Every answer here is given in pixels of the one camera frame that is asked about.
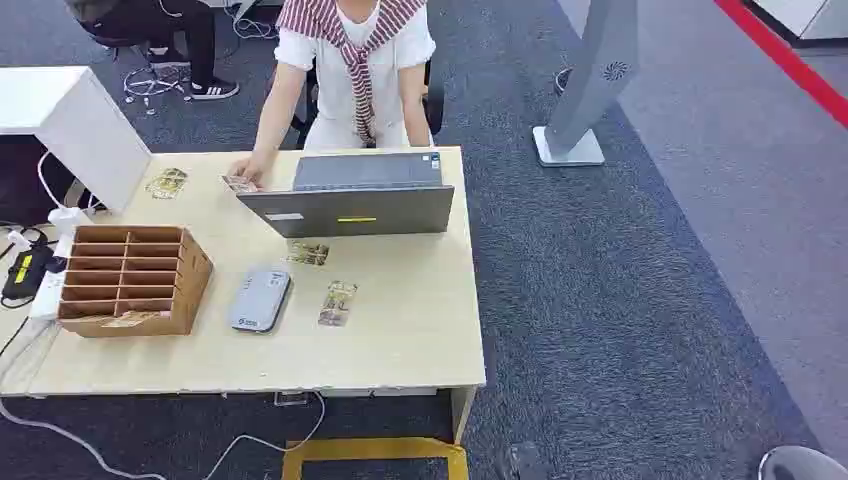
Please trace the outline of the person's right hand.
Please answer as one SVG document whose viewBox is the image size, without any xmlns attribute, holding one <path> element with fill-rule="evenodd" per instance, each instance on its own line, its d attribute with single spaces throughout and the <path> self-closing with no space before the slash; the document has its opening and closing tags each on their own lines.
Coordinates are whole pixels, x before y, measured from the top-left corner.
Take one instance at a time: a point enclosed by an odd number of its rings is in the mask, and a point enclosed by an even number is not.
<svg viewBox="0 0 848 480">
<path fill-rule="evenodd" d="M 275 154 L 252 152 L 248 157 L 234 162 L 228 172 L 229 176 L 243 178 L 254 184 L 258 189 L 264 187 L 264 177 L 271 170 Z"/>
</svg>

